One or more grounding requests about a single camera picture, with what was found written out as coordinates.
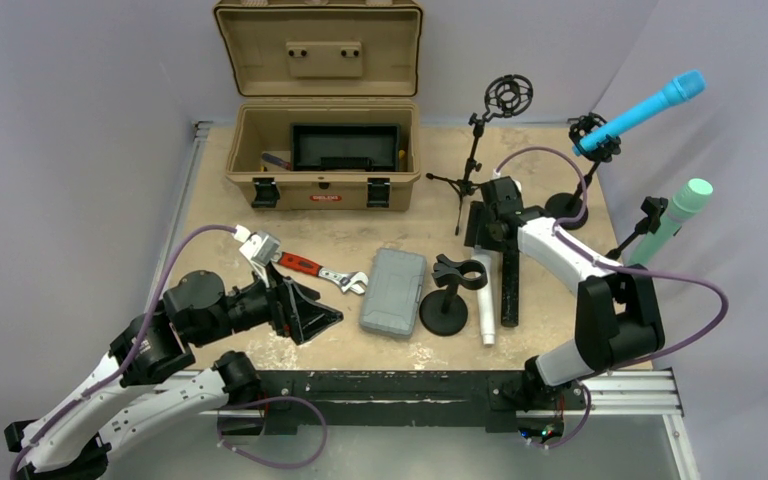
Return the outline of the black microphone silver grille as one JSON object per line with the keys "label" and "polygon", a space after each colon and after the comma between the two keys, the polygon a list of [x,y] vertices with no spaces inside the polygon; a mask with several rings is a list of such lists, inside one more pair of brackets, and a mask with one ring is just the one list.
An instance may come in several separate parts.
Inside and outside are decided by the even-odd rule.
{"label": "black microphone silver grille", "polygon": [[502,253],[501,271],[501,325],[515,328],[519,325],[520,253],[508,249]]}

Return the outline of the white microphone grey grille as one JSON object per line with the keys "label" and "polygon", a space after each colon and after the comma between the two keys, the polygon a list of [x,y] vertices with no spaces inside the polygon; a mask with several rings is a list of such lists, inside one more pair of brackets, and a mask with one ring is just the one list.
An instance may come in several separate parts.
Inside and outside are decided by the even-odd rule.
{"label": "white microphone grey grille", "polygon": [[480,247],[472,248],[471,259],[481,263],[485,269],[486,284],[476,291],[479,315],[479,330],[482,345],[493,346],[496,343],[496,313],[493,292],[494,257],[488,250]]}

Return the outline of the black round-base clip stand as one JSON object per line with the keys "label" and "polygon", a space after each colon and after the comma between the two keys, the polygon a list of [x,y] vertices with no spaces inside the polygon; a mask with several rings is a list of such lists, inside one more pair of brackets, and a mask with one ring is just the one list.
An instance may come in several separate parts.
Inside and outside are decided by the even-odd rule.
{"label": "black round-base clip stand", "polygon": [[437,290],[421,301],[419,317],[432,334],[449,337],[466,325],[468,307],[459,290],[477,291],[488,283],[486,268],[477,260],[454,261],[439,254],[432,266],[432,280]]}

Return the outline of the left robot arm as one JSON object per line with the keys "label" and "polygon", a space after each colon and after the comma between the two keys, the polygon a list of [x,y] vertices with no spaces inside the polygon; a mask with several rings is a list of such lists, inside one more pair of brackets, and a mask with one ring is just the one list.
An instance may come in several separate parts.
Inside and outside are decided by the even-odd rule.
{"label": "left robot arm", "polygon": [[264,399],[250,358],[228,351],[179,390],[144,407],[132,403],[193,365],[196,347],[260,325],[297,345],[312,340],[344,318],[319,298],[273,267],[243,288],[226,288],[210,271],[186,274],[131,321],[54,410],[5,428],[7,447],[16,455],[10,478],[97,479],[114,449],[158,432],[164,421],[227,404],[244,409]]}

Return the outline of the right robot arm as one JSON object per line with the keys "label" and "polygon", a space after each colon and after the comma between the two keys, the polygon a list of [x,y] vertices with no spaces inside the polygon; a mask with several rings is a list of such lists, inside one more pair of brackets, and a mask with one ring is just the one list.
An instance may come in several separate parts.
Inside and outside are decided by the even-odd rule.
{"label": "right robot arm", "polygon": [[544,407],[574,381],[663,348],[660,308],[645,269],[624,269],[570,236],[543,208],[525,206],[510,177],[487,181],[480,191],[481,200],[470,205],[465,244],[501,256],[501,280],[490,294],[500,302],[500,323],[519,323],[522,255],[547,269],[576,299],[573,337],[528,359],[508,398]]}

